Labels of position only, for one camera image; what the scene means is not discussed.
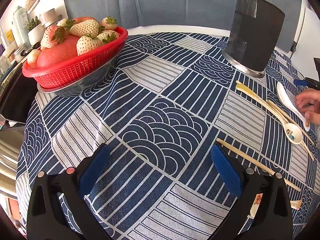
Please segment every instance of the blue and white tablecloth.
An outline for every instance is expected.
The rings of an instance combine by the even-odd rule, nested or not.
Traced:
[[[303,201],[292,209],[296,236],[320,201],[320,151],[304,139],[312,161],[301,145],[288,142],[272,114],[235,86],[241,81],[302,126],[280,104],[276,83],[293,100],[303,90],[293,79],[303,76],[274,51],[266,76],[249,77],[221,55],[227,39],[196,33],[129,36],[116,69],[82,96],[38,93],[16,181],[25,222],[40,170],[60,173],[107,143],[110,162],[85,201],[113,239],[207,239],[236,201],[210,158],[219,137],[301,188],[288,187],[291,200]],[[316,134],[312,125],[308,135],[315,143]],[[60,202],[71,228],[80,231],[63,195]]]

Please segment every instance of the white spoon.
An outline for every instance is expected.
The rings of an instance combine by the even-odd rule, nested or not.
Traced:
[[[255,92],[253,92],[250,88],[242,84],[239,80],[236,81],[236,89],[240,90],[241,92],[245,93],[252,99],[256,100],[266,109],[268,109],[278,120],[281,122],[282,127],[284,129],[285,136],[287,139],[292,142],[293,144],[300,144],[303,140],[303,134],[299,127],[294,123],[286,123],[284,122],[283,118],[274,110],[271,106],[268,105],[261,97],[259,97]]]
[[[299,110],[293,105],[290,98],[288,97],[287,91],[281,84],[281,82],[277,83],[277,95],[280,102],[289,108],[292,112],[294,112],[302,121],[304,129],[308,132],[310,130],[310,122],[299,112]]]

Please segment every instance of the yellow label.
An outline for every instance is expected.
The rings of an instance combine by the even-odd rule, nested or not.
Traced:
[[[9,41],[10,43],[14,41],[14,36],[13,36],[12,30],[9,30],[9,31],[6,33],[6,35],[7,35],[8,41]]]

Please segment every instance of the black cylinder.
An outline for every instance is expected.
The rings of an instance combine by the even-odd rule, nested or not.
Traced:
[[[240,71],[264,77],[284,16],[283,11],[266,0],[237,0],[230,37],[222,55]]]

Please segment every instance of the red basket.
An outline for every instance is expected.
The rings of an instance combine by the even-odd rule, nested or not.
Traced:
[[[123,49],[128,31],[118,27],[116,32],[120,37],[115,41],[45,69],[32,70],[25,61],[22,73],[26,77],[33,77],[46,89],[67,84],[100,67]]]

